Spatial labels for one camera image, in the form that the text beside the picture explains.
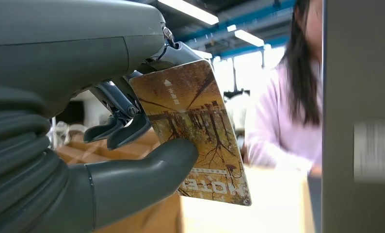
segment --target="window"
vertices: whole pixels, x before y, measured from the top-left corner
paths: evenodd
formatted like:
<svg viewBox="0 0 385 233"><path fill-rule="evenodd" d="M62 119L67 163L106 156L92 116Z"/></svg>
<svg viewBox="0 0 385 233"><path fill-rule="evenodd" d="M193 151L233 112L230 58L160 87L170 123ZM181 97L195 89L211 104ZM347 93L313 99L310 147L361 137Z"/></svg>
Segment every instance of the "window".
<svg viewBox="0 0 385 233"><path fill-rule="evenodd" d="M225 91L234 91L234 71L232 59L220 61L219 58L214 58L213 62L215 80L221 94Z"/></svg>
<svg viewBox="0 0 385 233"><path fill-rule="evenodd" d="M285 46L264 51L264 65L265 69L274 68L282 59L285 53Z"/></svg>
<svg viewBox="0 0 385 233"><path fill-rule="evenodd" d="M260 51L234 57L237 89L250 90L254 79L261 77L262 53Z"/></svg>

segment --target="fluorescent light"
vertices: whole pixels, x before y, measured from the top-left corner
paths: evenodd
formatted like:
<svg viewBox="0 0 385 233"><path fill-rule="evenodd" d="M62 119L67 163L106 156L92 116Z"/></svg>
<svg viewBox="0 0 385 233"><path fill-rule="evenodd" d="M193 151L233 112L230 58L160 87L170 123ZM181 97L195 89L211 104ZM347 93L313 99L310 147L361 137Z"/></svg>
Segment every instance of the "fluorescent light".
<svg viewBox="0 0 385 233"><path fill-rule="evenodd" d="M237 29L237 26L235 24L227 27L227 31L229 32L235 31L236 29Z"/></svg>
<svg viewBox="0 0 385 233"><path fill-rule="evenodd" d="M158 1L176 10L184 12L194 18L197 18L209 25L214 25L219 22L218 17L204 10L201 10L200 8L194 5L191 5L183 0L158 0Z"/></svg>
<svg viewBox="0 0 385 233"><path fill-rule="evenodd" d="M208 52L203 52L203 51L199 51L199 50L193 50L193 52L202 58L206 58L206 59L212 58L212 54L208 53Z"/></svg>
<svg viewBox="0 0 385 233"><path fill-rule="evenodd" d="M234 32L235 36L243 41L246 41L250 44L253 44L257 47L261 47L264 45L264 41L261 40L260 38L252 35L252 34L249 34L248 32L246 31L243 31L243 30L238 30L238 31L235 31Z"/></svg>

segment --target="gray panel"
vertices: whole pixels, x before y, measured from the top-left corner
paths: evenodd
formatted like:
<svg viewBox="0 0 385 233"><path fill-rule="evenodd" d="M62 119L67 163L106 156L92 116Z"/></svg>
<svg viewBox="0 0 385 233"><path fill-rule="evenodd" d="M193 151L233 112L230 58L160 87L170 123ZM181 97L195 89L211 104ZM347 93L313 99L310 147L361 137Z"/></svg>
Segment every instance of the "gray panel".
<svg viewBox="0 0 385 233"><path fill-rule="evenodd" d="M163 35L162 23L153 6L123 0L0 0L0 45Z"/></svg>
<svg viewBox="0 0 385 233"><path fill-rule="evenodd" d="M385 0L328 0L323 232L385 233L385 183L353 176L353 125L385 119Z"/></svg>

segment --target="ceiling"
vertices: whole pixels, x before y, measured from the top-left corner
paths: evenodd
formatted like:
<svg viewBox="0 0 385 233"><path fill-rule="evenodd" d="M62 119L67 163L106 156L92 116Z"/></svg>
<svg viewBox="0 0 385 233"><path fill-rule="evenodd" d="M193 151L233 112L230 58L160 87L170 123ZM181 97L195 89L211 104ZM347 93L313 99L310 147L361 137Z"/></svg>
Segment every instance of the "ceiling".
<svg viewBox="0 0 385 233"><path fill-rule="evenodd" d="M282 38L289 35L293 4L293 0L185 0L219 18L218 24L208 25L157 0L131 1L155 6L163 14L176 41L183 41L193 49L210 52L214 56L254 49L254 46L227 31L226 27L231 24L266 43L273 44L277 38L281 38L282 43Z"/></svg>

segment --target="white fabric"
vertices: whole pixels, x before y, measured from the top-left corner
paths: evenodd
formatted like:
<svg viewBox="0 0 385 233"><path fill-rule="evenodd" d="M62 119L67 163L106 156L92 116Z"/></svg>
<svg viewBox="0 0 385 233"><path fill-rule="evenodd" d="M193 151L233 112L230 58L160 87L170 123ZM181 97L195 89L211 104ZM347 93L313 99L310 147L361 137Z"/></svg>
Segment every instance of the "white fabric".
<svg viewBox="0 0 385 233"><path fill-rule="evenodd" d="M233 96L227 103L225 108L228 113L234 129L236 131L243 131L245 127L245 115L247 112L247 105L250 100L250 96L247 93Z"/></svg>

